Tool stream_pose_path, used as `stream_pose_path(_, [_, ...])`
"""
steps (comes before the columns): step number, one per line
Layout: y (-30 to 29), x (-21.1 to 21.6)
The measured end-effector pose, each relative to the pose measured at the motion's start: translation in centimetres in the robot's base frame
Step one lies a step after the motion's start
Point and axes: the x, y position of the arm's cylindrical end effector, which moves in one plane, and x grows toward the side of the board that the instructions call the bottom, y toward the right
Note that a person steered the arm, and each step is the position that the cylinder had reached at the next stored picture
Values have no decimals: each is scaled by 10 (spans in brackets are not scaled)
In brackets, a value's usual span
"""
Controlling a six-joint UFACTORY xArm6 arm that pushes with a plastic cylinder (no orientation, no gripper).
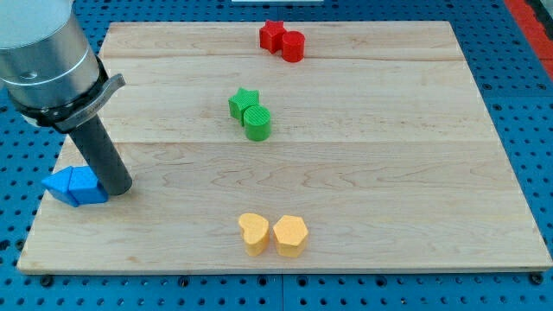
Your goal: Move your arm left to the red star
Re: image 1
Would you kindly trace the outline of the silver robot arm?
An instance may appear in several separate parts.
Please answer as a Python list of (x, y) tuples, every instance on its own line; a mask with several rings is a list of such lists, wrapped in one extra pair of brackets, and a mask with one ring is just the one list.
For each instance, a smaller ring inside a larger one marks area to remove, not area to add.
[(1, 0), (1, 81), (32, 124), (68, 133), (96, 117), (110, 77), (73, 12), (73, 0)]

